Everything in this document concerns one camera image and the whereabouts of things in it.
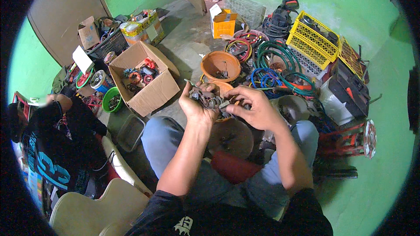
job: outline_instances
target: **hand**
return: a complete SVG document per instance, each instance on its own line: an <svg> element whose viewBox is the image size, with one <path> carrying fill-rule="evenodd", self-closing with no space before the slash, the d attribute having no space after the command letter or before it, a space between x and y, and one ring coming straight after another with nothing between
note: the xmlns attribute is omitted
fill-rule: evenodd
<svg viewBox="0 0 420 236"><path fill-rule="evenodd" d="M195 85L199 87L202 91L213 92L215 95L220 96L220 88L214 83L210 83L210 82L203 83L199 81Z"/></svg>
<svg viewBox="0 0 420 236"><path fill-rule="evenodd" d="M47 103L50 103L52 101L57 101L60 103L61 110L63 111L63 113L66 113L73 105L71 98L63 94L48 94Z"/></svg>
<svg viewBox="0 0 420 236"><path fill-rule="evenodd" d="M278 126L286 126L283 117L271 105L264 92L246 86L238 86L225 93L225 97L238 95L235 100L250 104L251 110L239 105L229 104L226 111L243 118L254 128L275 131Z"/></svg>
<svg viewBox="0 0 420 236"><path fill-rule="evenodd" d="M212 91L216 89L215 84L197 83L197 86L199 85L201 85L200 89L203 91ZM204 123L209 126L213 125L214 121L218 116L218 113L214 112L213 110L203 108L198 102L189 98L190 90L191 83L187 82L178 101L179 105L181 106L182 110L186 115L187 121L199 124Z"/></svg>

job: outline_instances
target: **black t-shirt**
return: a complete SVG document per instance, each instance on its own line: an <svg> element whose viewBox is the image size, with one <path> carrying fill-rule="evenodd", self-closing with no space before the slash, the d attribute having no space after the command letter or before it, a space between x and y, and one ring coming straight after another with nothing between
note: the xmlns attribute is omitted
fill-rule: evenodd
<svg viewBox="0 0 420 236"><path fill-rule="evenodd" d="M260 209L226 204L184 211L180 197L156 191L128 235L333 235L333 229L313 189L291 198L281 222Z"/></svg>
<svg viewBox="0 0 420 236"><path fill-rule="evenodd" d="M60 130L56 127L63 118L59 102L36 110L24 130L22 144L32 171L60 190L84 194L91 165L96 163L100 168L106 162L93 131L105 136L107 128L80 98L73 97L72 102Z"/></svg>

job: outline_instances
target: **black toolbox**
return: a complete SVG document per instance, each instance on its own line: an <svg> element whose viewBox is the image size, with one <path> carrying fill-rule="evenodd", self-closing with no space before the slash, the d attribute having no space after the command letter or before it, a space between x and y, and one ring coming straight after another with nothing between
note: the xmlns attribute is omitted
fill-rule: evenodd
<svg viewBox="0 0 420 236"><path fill-rule="evenodd" d="M328 88L339 99L346 103L347 110L355 118L364 118L369 113L369 90L340 59L336 61Z"/></svg>

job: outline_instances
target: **door frame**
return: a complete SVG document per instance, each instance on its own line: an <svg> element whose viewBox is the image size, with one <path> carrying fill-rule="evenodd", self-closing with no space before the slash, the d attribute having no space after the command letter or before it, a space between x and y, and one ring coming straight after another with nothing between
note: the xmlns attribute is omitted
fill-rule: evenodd
<svg viewBox="0 0 420 236"><path fill-rule="evenodd" d="M105 12L107 13L107 15L109 17L112 17L111 12L109 11L108 5L106 4L105 0L100 0L102 7L104 8ZM44 48L47 50L47 52L52 56L52 58L55 60L55 62L57 62L57 64L60 64L59 62L59 57L57 54L54 53L54 51L51 49L51 47L47 44L47 42L45 41L45 39L42 37L42 35L39 33L39 29L37 28L30 11L28 10L26 17L29 21L29 24L32 27L32 30L34 31L35 35L37 36L38 40L41 42L41 44L44 46Z"/></svg>

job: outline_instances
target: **stool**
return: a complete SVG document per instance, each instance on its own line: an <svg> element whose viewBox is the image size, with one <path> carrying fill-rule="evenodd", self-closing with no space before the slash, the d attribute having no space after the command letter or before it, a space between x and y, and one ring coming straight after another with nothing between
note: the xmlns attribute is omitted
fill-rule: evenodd
<svg viewBox="0 0 420 236"><path fill-rule="evenodd" d="M373 120L339 131L320 134L317 154L331 158L365 155L372 159L376 152L376 128Z"/></svg>

